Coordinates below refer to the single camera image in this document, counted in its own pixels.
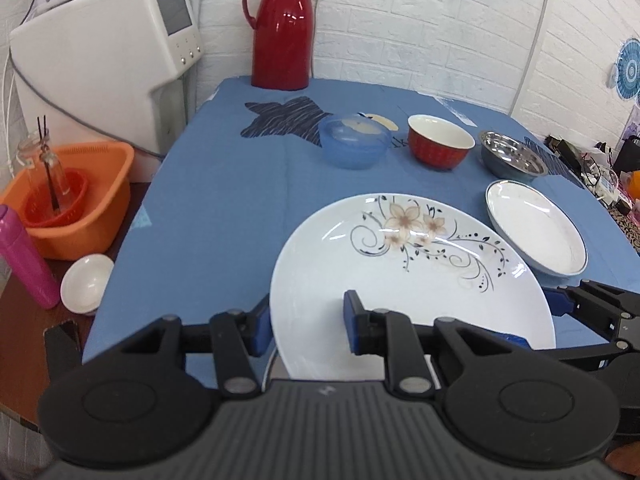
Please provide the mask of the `white plate silver rim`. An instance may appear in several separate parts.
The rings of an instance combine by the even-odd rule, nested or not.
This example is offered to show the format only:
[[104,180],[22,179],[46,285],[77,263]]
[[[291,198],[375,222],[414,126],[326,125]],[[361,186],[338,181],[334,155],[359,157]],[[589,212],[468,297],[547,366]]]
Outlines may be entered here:
[[588,250],[574,222],[536,188],[495,181],[486,188],[485,203],[495,230],[529,266],[557,278],[586,270]]

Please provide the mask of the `white floral plate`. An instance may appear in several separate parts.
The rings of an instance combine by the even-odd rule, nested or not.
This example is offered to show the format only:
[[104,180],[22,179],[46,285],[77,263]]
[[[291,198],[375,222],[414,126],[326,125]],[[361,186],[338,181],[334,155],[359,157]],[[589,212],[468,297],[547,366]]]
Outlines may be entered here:
[[406,194],[352,196],[306,219],[274,267],[274,339],[293,379],[369,380],[377,356],[349,349],[343,295],[428,325],[448,316],[552,349],[548,302],[514,248],[489,226],[436,200]]

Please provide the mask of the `blue transparent plastic bowl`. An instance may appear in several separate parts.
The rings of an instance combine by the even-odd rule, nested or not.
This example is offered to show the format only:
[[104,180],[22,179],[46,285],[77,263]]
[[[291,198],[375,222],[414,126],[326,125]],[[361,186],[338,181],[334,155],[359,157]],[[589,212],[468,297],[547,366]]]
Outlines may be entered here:
[[385,126],[358,114],[322,118],[318,125],[324,159],[342,169],[369,169],[386,154],[392,134]]

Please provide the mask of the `leopard print cloth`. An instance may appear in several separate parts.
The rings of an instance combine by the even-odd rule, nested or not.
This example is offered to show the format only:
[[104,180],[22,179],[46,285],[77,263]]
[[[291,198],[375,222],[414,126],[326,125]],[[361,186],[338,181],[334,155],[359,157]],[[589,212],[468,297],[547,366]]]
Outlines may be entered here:
[[608,213],[615,221],[626,239],[636,252],[640,252],[640,230],[627,216],[621,214],[616,208],[608,208]]

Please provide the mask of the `blue printed tablecloth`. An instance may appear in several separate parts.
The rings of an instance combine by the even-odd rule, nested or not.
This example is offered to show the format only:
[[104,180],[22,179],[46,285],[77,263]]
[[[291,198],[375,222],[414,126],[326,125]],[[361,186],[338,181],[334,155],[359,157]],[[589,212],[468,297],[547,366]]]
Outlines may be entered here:
[[[262,126],[257,105],[303,96],[320,112],[372,113],[396,122],[390,151],[371,169],[337,169],[321,148],[294,133],[248,136]],[[183,324],[250,310],[268,292],[277,255],[294,228],[321,206],[373,191],[436,198],[488,223],[490,172],[478,155],[452,171],[417,162],[406,147],[407,118],[445,118],[472,133],[497,129],[532,139],[505,114],[471,103],[376,84],[318,79],[300,92],[254,88],[226,79],[203,103],[172,147],[146,192],[119,249],[114,271],[88,336],[84,362],[165,314]],[[577,221],[585,237],[586,278],[639,291],[639,257],[602,205],[561,176],[535,184]]]

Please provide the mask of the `white power strip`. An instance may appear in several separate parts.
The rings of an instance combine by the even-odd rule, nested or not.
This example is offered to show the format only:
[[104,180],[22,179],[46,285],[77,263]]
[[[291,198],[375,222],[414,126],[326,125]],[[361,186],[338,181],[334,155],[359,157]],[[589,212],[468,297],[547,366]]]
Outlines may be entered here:
[[609,166],[595,164],[586,175],[587,188],[605,207],[611,207],[620,198],[620,180]]

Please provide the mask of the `stainless steel bowl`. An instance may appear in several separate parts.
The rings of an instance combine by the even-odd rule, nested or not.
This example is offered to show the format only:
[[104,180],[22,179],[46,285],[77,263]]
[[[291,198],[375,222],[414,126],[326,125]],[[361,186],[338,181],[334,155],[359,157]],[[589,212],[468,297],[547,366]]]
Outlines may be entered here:
[[529,183],[548,174],[548,167],[541,157],[510,136],[485,130],[478,138],[482,146],[480,157],[496,177]]

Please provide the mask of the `small white bowl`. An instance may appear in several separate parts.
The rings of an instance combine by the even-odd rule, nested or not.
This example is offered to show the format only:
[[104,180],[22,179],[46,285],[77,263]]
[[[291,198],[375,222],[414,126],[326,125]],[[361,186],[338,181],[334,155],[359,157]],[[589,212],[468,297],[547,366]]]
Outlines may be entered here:
[[114,261],[106,255],[88,255],[74,262],[60,287],[64,307],[73,314],[95,316],[113,269]]

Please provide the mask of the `red ceramic bowl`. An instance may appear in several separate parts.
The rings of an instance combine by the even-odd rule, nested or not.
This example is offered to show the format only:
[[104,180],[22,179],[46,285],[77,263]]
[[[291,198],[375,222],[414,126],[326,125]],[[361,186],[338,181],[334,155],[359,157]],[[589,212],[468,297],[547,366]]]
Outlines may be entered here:
[[408,128],[410,152],[419,162],[437,170],[456,168],[475,148],[474,136],[439,117],[411,115]]

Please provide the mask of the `orange plastic basin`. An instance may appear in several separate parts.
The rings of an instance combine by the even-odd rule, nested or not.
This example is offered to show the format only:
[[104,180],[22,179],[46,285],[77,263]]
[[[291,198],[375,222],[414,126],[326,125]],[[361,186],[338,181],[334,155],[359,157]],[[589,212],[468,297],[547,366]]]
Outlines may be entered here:
[[70,226],[29,228],[29,236],[46,259],[77,260],[106,252],[129,205],[134,149],[124,142],[106,141],[60,145],[53,151],[64,168],[88,178],[84,213]]

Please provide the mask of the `orange strainer basket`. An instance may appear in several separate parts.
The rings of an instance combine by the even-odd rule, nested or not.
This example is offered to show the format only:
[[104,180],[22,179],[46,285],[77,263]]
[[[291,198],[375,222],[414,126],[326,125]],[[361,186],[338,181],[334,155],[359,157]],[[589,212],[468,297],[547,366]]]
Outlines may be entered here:
[[33,229],[58,228],[69,226],[81,218],[85,209],[88,179],[82,171],[75,168],[66,169],[65,177],[70,185],[70,192],[58,200],[65,203],[58,212],[52,209],[47,185],[39,185],[35,191],[27,194],[22,205],[25,226]]

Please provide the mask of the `pink bottle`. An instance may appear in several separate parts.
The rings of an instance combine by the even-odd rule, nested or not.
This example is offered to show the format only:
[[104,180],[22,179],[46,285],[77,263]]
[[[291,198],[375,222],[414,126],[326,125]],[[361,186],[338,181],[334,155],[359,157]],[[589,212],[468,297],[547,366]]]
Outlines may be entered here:
[[58,304],[61,299],[58,281],[17,212],[6,205],[1,205],[1,255],[40,307],[49,310]]

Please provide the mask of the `glass jar with sticks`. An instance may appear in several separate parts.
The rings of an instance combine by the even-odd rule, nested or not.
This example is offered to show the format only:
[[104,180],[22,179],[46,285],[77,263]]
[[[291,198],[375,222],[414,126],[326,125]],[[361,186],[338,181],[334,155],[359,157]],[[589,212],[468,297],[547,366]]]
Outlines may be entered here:
[[50,147],[46,115],[37,117],[37,129],[18,144],[17,160],[26,170],[30,190],[46,218],[62,214],[73,203],[65,170]]

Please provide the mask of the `red thermos jug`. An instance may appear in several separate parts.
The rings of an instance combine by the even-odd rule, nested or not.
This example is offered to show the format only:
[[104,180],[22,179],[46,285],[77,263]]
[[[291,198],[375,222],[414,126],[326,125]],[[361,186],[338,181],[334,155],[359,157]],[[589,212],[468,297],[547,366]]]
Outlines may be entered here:
[[255,16],[242,0],[242,9],[254,32],[252,85],[283,91],[306,88],[314,32],[311,0],[260,0]]

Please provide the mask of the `white appliance with screen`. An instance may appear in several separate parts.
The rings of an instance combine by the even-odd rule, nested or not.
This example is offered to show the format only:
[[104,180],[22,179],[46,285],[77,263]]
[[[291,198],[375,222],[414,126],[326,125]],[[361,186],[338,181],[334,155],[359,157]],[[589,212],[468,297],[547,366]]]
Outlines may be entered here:
[[52,142],[127,142],[160,158],[188,121],[189,75],[204,53],[190,0],[72,0],[11,32],[28,131]]

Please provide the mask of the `blue round wall decoration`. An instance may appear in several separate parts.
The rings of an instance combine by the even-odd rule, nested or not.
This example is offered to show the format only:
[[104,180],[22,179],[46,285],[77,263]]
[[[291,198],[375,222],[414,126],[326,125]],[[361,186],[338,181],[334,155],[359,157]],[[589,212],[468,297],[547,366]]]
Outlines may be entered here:
[[640,41],[638,38],[630,38],[620,48],[606,80],[606,86],[615,89],[623,100],[632,100],[638,96],[639,61]]

